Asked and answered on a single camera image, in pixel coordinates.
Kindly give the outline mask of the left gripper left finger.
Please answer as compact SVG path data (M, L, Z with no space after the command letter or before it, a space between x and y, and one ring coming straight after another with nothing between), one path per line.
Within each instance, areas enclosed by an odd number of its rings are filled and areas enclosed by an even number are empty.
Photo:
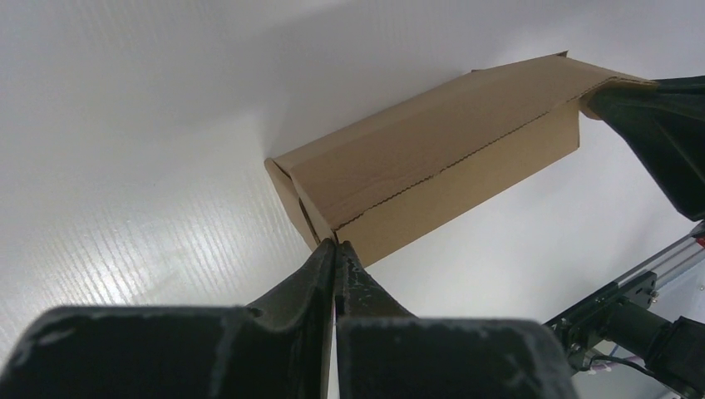
M4 398L324 398L336 244L244 306L70 306L39 316Z

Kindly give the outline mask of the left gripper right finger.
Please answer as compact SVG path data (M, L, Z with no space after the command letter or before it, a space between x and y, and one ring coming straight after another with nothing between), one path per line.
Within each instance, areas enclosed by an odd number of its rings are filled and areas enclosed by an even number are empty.
M563 348L523 319L419 318L338 246L341 398L576 398Z

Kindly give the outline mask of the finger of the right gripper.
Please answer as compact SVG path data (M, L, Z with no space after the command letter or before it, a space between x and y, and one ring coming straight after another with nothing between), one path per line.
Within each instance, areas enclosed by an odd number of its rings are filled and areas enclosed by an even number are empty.
M628 144L673 207L704 219L704 77L604 88L587 107Z

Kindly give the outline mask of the brown cardboard box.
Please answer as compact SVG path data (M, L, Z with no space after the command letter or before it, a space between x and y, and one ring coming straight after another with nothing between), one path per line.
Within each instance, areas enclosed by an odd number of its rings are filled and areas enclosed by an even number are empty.
M347 241L369 266L576 151L597 91L654 87L551 54L474 70L264 166L311 249Z

